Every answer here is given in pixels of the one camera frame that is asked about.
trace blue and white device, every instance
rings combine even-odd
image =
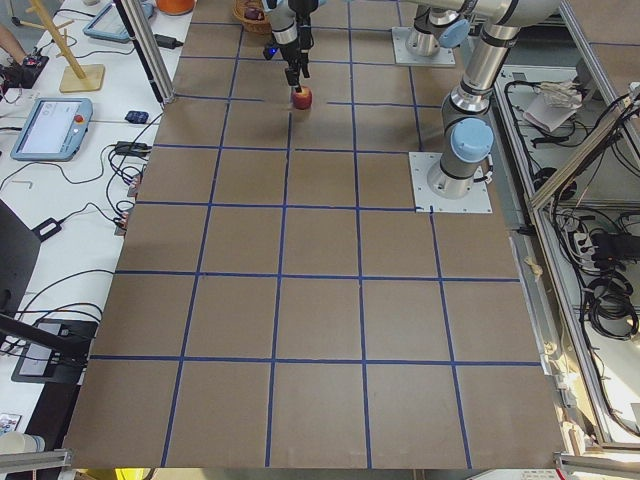
[[[11,157],[66,162],[80,148],[93,106],[88,98],[40,98],[20,132]]]
[[[153,5],[142,3],[142,11],[151,18],[153,15]],[[127,43],[129,34],[122,23],[118,9],[113,3],[109,3],[98,12],[93,20],[82,29],[88,37],[99,38],[100,40],[110,40],[112,42]]]

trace wicker basket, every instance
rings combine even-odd
[[[256,0],[236,0],[233,5],[233,16],[236,17],[244,28],[251,33],[258,35],[269,35],[271,33],[271,24],[265,16],[264,20],[250,20],[244,18],[244,10],[247,7],[253,7],[262,10],[262,3]]]

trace white cup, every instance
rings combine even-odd
[[[0,455],[9,453],[32,453],[44,450],[44,439],[20,432],[0,435]]]

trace red apple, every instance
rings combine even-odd
[[[296,108],[298,110],[306,110],[310,108],[312,100],[313,95],[311,94],[311,89],[309,87],[300,85],[299,92],[295,89],[291,92],[291,102],[293,103],[293,108]]]

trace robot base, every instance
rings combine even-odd
[[[431,166],[440,161],[441,156],[442,154],[433,152],[409,153],[416,211],[429,213],[433,209],[434,212],[442,213],[492,213],[489,193],[484,182],[474,183],[466,196],[456,200],[443,198],[431,190],[427,175]],[[480,168],[477,175],[483,175]]]
[[[414,55],[407,50],[405,45],[407,38],[411,34],[411,27],[393,27],[391,36],[393,38],[393,51],[396,55],[396,63],[398,65],[408,66],[428,66],[428,67],[446,67],[452,68],[456,66],[456,59],[453,56],[453,50],[450,48],[440,48],[438,53],[431,57],[422,57]]]

